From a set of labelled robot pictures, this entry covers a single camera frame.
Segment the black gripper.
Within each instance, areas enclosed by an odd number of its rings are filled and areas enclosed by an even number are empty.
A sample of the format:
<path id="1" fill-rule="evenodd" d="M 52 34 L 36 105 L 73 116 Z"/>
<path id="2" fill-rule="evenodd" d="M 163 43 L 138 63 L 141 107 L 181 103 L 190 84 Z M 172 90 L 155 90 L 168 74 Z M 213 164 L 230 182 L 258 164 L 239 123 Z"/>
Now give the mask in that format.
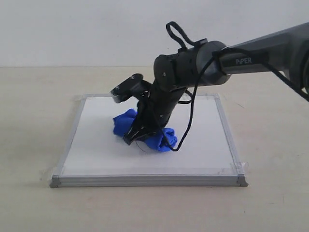
<path id="1" fill-rule="evenodd" d="M 123 136 L 127 145 L 133 141 L 154 137 L 165 127 L 174 108 L 174 92 L 164 91 L 157 83 L 140 83 L 142 92 L 137 104 L 138 113 L 128 132 Z"/>

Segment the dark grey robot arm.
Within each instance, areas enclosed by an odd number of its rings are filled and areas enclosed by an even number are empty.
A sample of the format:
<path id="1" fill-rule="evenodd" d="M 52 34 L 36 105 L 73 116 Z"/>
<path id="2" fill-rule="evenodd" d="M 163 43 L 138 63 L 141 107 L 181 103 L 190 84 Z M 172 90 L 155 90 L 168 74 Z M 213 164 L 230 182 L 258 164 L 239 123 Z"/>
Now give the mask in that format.
<path id="1" fill-rule="evenodd" d="M 127 144 L 163 134 L 189 88 L 222 85 L 233 74 L 272 72 L 303 99 L 309 98 L 308 23 L 233 46 L 206 39 L 191 41 L 174 21 L 166 29 L 180 48 L 155 59 L 154 81 L 149 83 L 136 73 L 117 89 L 119 101 L 138 99 L 137 116 L 123 135 Z"/>

